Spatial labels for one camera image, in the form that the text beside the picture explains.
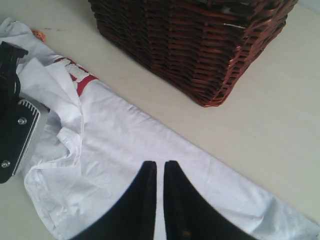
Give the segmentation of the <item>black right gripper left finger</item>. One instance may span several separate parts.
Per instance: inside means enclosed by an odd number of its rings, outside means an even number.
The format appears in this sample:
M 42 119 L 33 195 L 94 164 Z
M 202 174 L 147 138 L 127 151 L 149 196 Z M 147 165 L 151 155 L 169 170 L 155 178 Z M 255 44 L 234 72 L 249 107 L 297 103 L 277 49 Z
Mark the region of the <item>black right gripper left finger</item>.
M 157 165 L 142 163 L 121 198 L 74 240 L 152 240 L 157 208 Z

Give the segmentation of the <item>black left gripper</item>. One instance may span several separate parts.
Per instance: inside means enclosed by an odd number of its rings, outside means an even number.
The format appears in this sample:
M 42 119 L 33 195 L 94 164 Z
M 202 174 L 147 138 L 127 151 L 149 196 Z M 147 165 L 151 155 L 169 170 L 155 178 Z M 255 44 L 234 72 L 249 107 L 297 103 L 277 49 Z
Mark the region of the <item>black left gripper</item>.
M 21 83 L 17 75 L 19 59 L 28 51 L 11 43 L 0 44 L 0 117 L 3 118 L 20 100 Z

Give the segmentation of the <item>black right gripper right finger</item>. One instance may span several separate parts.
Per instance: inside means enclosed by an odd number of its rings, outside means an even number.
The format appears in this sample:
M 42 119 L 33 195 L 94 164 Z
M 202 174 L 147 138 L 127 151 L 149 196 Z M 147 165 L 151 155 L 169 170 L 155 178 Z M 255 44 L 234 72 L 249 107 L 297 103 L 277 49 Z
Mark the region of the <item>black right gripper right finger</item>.
M 173 160 L 164 166 L 163 210 L 168 240 L 254 239 L 215 210 Z

